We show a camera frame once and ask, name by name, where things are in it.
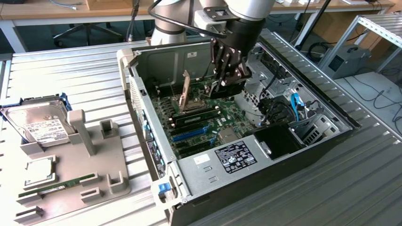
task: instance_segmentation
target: hard drive label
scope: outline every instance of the hard drive label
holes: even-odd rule
[[[214,150],[226,173],[250,166],[256,160],[242,141]]]
[[[25,124],[23,128],[30,133],[38,144],[68,138],[60,119]]]

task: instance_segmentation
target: metal workbench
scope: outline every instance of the metal workbench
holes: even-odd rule
[[[353,136],[339,144],[308,168],[279,181],[256,194],[240,200],[193,225],[387,225],[402,222],[402,144],[400,137],[388,132],[344,90],[307,59],[285,44],[279,36],[263,31],[261,37],[293,63],[352,118],[361,124]],[[144,45],[113,44],[13,55],[5,64],[5,88],[31,93],[21,85],[30,76],[61,86],[69,93],[72,107],[86,111],[88,124],[112,118],[118,124],[132,192],[122,198],[60,216],[41,225],[166,225],[162,212],[154,207],[149,193],[149,175],[137,145],[133,125],[128,116],[114,51]],[[18,137],[2,125],[0,130],[0,164],[15,162],[17,149],[6,148]],[[6,180],[0,171],[0,194],[6,191]],[[1,205],[11,209],[10,199]],[[11,217],[1,218],[10,225]]]

